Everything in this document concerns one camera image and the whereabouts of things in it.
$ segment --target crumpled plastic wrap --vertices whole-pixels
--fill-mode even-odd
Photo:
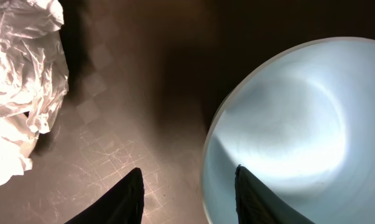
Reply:
[[[0,118],[29,111],[31,131],[47,133],[68,91],[56,0],[0,0]]]
[[[62,24],[57,0],[0,0],[0,185],[32,168],[68,91]]]

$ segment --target scratched surface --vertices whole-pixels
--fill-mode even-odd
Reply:
[[[342,1],[61,1],[70,92],[33,169],[0,186],[0,223],[64,223],[140,167],[143,224],[205,224],[201,153],[218,105],[290,47],[375,39],[375,1]]]

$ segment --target light blue bowl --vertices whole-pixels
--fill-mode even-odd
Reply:
[[[375,223],[375,41],[293,47],[230,93],[205,143],[210,223],[238,223],[239,164],[315,223]]]

